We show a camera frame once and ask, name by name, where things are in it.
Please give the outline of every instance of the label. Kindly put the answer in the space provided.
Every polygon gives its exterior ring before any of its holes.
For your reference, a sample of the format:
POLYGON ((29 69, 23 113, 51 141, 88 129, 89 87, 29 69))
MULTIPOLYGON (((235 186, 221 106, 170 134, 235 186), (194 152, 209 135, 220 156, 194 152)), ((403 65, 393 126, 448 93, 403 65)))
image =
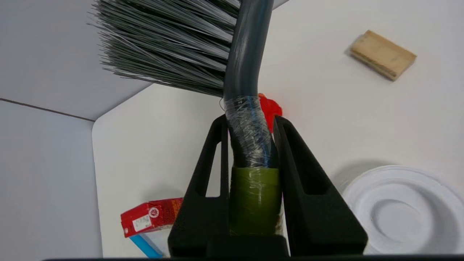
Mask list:
POLYGON ((137 218, 132 221, 132 224, 134 225, 134 230, 136 232, 151 227, 150 215, 145 215, 143 217, 137 218))
POLYGON ((148 215, 150 215, 150 217, 152 217, 152 218, 157 218, 160 215, 160 211, 157 208, 152 207, 148 211, 148 215))

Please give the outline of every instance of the green tape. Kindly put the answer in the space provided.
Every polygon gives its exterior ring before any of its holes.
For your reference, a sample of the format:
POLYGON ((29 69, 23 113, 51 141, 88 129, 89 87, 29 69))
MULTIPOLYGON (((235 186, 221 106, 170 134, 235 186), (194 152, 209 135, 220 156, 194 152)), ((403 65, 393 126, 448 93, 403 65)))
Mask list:
POLYGON ((278 169, 232 168, 229 202, 231 234, 275 234, 281 201, 278 169))

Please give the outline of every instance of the brush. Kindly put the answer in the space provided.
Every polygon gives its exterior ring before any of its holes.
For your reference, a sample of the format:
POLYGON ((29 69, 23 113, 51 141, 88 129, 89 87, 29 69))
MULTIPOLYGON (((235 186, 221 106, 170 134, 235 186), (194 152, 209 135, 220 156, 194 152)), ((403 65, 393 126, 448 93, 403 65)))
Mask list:
POLYGON ((273 0, 93 5, 106 70, 224 98, 234 154, 230 212, 240 213, 231 214, 236 234, 274 233, 280 209, 277 155, 258 99, 272 5, 273 0))

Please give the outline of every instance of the red object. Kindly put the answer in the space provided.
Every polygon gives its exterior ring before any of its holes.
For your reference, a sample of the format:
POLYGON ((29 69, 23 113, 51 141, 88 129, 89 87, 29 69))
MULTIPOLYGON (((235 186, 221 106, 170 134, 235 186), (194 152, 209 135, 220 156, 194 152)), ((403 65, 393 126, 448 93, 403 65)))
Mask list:
POLYGON ((266 98, 262 93, 258 94, 259 103, 261 104, 261 109, 264 112, 264 117, 266 118, 267 127, 271 133, 274 133, 272 129, 274 126, 275 116, 282 116, 282 108, 274 100, 266 98))
POLYGON ((183 198, 145 202, 121 214, 125 237, 161 230, 171 226, 179 212, 183 198))

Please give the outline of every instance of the white wall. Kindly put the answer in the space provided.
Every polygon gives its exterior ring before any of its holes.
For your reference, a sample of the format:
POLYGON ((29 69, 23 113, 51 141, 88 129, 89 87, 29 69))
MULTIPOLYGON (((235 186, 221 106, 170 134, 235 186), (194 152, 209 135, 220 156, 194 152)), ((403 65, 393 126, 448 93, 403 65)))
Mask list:
POLYGON ((102 255, 92 125, 0 101, 0 260, 102 255))
POLYGON ((89 119, 149 84, 102 69, 93 0, 0 0, 0 98, 89 119))

